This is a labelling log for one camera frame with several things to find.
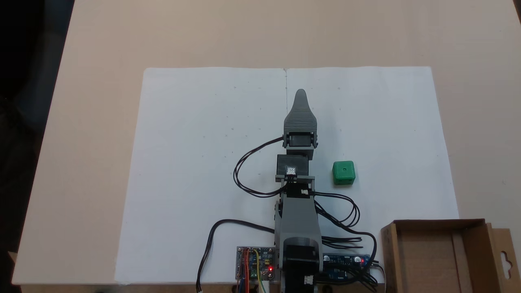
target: green cube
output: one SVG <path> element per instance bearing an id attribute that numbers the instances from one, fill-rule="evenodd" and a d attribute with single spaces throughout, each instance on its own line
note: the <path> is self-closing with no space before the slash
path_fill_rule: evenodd
<path id="1" fill-rule="evenodd" d="M 333 163 L 333 181 L 335 185 L 351 185 L 355 178 L 355 164 L 353 161 Z"/>

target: orange wire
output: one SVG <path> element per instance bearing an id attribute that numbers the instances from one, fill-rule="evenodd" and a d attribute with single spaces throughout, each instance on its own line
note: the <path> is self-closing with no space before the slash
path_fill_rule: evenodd
<path id="1" fill-rule="evenodd" d="M 244 292 L 250 292 L 250 249 L 246 248 L 246 260 L 244 261 L 246 280 Z"/>

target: white paper sheet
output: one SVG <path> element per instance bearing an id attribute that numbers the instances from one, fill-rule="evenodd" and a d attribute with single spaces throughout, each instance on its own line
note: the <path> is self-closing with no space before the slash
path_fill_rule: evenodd
<path id="1" fill-rule="evenodd" d="M 235 218 L 274 226 L 275 198 L 244 193 L 231 173 L 244 153 L 282 135 L 300 88 L 318 122 L 319 147 L 310 162 L 316 190 L 350 196 L 362 213 L 357 230 L 380 241 L 380 229 L 394 219 L 458 218 L 429 67 L 149 68 L 143 77 L 116 281 L 195 282 L 216 221 Z M 241 169 L 241 181 L 257 190 L 278 188 L 279 153 L 284 149 L 275 144 L 251 156 Z M 335 187 L 333 162 L 347 160 L 354 161 L 357 179 L 353 186 Z M 335 199 L 318 201 L 333 215 L 350 209 Z M 346 235 L 323 220 L 323 235 Z M 234 282 L 236 246 L 272 244 L 272 234 L 222 225 L 202 282 Z M 356 253 L 371 252 L 370 239 L 363 245 Z M 382 261 L 380 243 L 378 247 Z"/>

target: cable bundle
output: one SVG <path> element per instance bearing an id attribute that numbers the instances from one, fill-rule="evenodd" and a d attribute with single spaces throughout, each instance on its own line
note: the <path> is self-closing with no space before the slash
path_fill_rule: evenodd
<path id="1" fill-rule="evenodd" d="M 273 139 L 273 140 L 270 140 L 254 149 L 252 149 L 251 151 L 247 152 L 244 156 L 242 156 L 240 158 L 240 160 L 237 162 L 237 165 L 235 166 L 235 169 L 233 170 L 233 182 L 235 182 L 235 184 L 242 190 L 246 191 L 247 193 L 253 195 L 254 197 L 257 197 L 257 198 L 270 198 L 270 197 L 274 197 L 278 194 L 280 194 L 283 190 L 284 190 L 284 187 L 281 187 L 275 191 L 272 191 L 272 192 L 260 192 L 260 191 L 256 191 L 256 190 L 253 190 L 247 186 L 245 186 L 243 183 L 241 183 L 241 181 L 239 180 L 239 170 L 241 169 L 242 167 L 242 164 L 244 164 L 244 162 L 246 161 L 247 158 L 249 158 L 253 153 L 256 153 L 258 152 L 259 150 L 261 150 L 262 148 L 270 145 L 270 144 L 273 144 L 273 143 L 276 143 L 276 142 L 279 142 L 279 141 L 282 141 L 284 139 L 284 137 L 279 137 L 279 138 L 276 138 L 276 139 Z"/>
<path id="2" fill-rule="evenodd" d="M 264 144 L 262 144 L 262 145 L 260 145 L 260 146 L 258 146 L 256 148 L 252 149 L 251 151 L 247 152 L 244 156 L 241 157 L 241 159 L 237 162 L 237 165 L 235 166 L 235 169 L 233 170 L 233 181 L 235 182 L 235 184 L 240 189 L 244 190 L 245 192 L 247 192 L 247 193 L 249 193 L 249 194 L 251 194 L 251 195 L 253 195 L 253 196 L 257 197 L 257 198 L 270 198 L 270 197 L 274 197 L 274 196 L 280 194 L 281 192 L 283 192 L 283 190 L 285 189 L 285 186 L 283 186 L 283 187 L 281 187 L 281 188 L 279 188 L 279 189 L 277 189 L 275 191 L 272 191 L 272 192 L 260 192 L 260 191 L 253 190 L 253 189 L 245 186 L 239 180 L 239 170 L 241 169 L 242 164 L 244 164 L 246 159 L 248 159 L 248 157 L 250 157 L 253 153 L 259 151 L 260 149 L 262 149 L 262 148 L 264 148 L 264 147 L 266 147 L 266 146 L 268 146 L 270 144 L 282 141 L 282 140 L 283 140 L 283 137 L 270 140 L 270 141 L 268 141 L 268 142 L 266 142 L 266 143 L 264 143 Z M 339 228 L 342 228 L 343 230 L 345 230 L 348 233 L 355 234 L 355 235 L 371 237 L 371 239 L 373 240 L 373 243 L 374 243 L 374 245 L 373 245 L 373 252 L 371 253 L 369 261 L 366 263 L 366 265 L 363 268 L 359 267 L 359 266 L 356 267 L 356 266 L 352 266 L 352 265 L 339 265 L 339 264 L 328 264 L 327 266 L 324 267 L 324 269 L 336 268 L 336 269 L 345 271 L 346 273 L 348 273 L 349 275 L 352 276 L 351 278 L 349 278 L 347 280 L 338 281 L 338 280 L 330 280 L 329 276 L 324 275 L 324 274 L 319 274 L 317 276 L 317 278 L 316 278 L 316 283 L 318 283 L 318 284 L 329 284 L 329 285 L 348 285 L 348 284 L 352 284 L 352 283 L 355 283 L 355 282 L 360 282 L 365 287 L 367 287 L 369 290 L 371 290 L 373 292 L 376 292 L 376 286 L 378 286 L 378 282 L 377 282 L 377 280 L 373 276 L 371 276 L 370 268 L 371 267 L 378 267 L 378 268 L 382 269 L 382 272 L 383 272 L 383 268 L 378 264 L 377 261 L 374 260 L 375 259 L 375 255 L 376 255 L 376 249 L 377 249 L 375 236 L 372 235 L 371 233 L 368 233 L 368 232 L 360 232 L 360 231 L 355 231 L 355 230 L 351 229 L 360 220 L 360 209 L 358 208 L 358 206 L 354 203 L 354 201 L 351 198 L 349 198 L 347 196 L 344 196 L 342 194 L 338 194 L 338 193 L 325 193 L 325 192 L 313 191 L 313 192 L 311 192 L 311 195 L 313 195 L 313 196 L 320 196 L 320 197 L 329 197 L 329 198 L 343 199 L 343 200 L 346 200 L 346 201 L 350 202 L 353 207 L 351 208 L 351 211 L 350 211 L 349 215 L 346 218 L 342 219 L 342 220 L 338 220 L 337 218 L 335 218 L 334 216 L 329 214 L 316 200 L 315 200 L 315 211 L 317 212 L 318 215 L 321 215 L 324 218 L 330 220 L 335 226 L 337 226 Z M 236 219 L 222 219 L 222 220 L 216 222 L 213 225 L 213 227 L 211 228 L 210 234 L 208 235 L 208 241 L 206 243 L 206 248 L 205 248 L 203 257 L 201 259 L 201 263 L 199 264 L 199 270 L 197 271 L 197 281 L 195 283 L 195 286 L 196 286 L 196 291 L 198 293 L 202 292 L 202 288 L 201 288 L 201 273 L 202 273 L 202 270 L 203 270 L 203 267 L 204 267 L 204 263 L 206 262 L 206 260 L 208 258 L 208 255 L 209 255 L 209 252 L 210 252 L 210 249 L 212 247 L 212 242 L 213 242 L 213 237 L 214 237 L 215 230 L 217 229 L 217 227 L 219 225 L 224 224 L 224 223 L 234 223 L 234 224 L 239 224 L 239 225 L 243 225 L 243 226 L 247 226 L 247 227 L 252 227 L 252 228 L 255 228 L 255 229 L 258 229 L 258 230 L 262 230 L 262 231 L 266 231 L 266 232 L 270 232 L 270 233 L 275 233 L 274 229 L 271 229 L 271 228 L 268 228 L 268 227 L 264 227 L 264 226 L 260 226 L 260 225 L 256 225 L 256 224 L 249 223 L 249 222 L 246 222 L 246 221 L 236 220 Z M 322 243 L 325 246 L 328 246 L 328 247 L 331 247 L 331 248 L 335 248 L 335 249 L 362 248 L 362 246 L 348 246 L 348 245 L 340 244 L 340 243 L 357 243 L 357 242 L 361 242 L 361 241 L 362 241 L 361 237 L 337 238 L 337 237 L 322 236 Z M 243 272 L 243 273 L 245 273 L 244 274 L 244 279 L 241 278 L 241 281 L 238 284 L 238 287 L 237 287 L 238 293 L 241 293 L 243 283 L 246 283 L 246 284 L 244 284 L 245 286 L 249 285 L 248 284 L 249 281 L 247 280 L 248 276 L 249 276 L 248 269 L 249 268 L 247 267 L 247 265 L 245 265 L 245 268 L 244 268 L 245 272 Z"/>

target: yellow wire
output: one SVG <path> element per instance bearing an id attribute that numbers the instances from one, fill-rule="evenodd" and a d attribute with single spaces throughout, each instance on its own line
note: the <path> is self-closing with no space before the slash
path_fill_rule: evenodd
<path id="1" fill-rule="evenodd" d="M 261 274 L 259 272 L 259 266 L 261 265 L 261 258 L 259 257 L 259 252 L 256 249 L 254 249 L 253 251 L 255 251 L 255 253 L 257 254 L 257 279 L 259 280 L 259 284 L 262 287 L 262 291 L 264 293 L 266 293 L 266 289 L 264 289 L 264 285 L 262 284 L 262 281 L 260 280 L 261 279 Z"/>

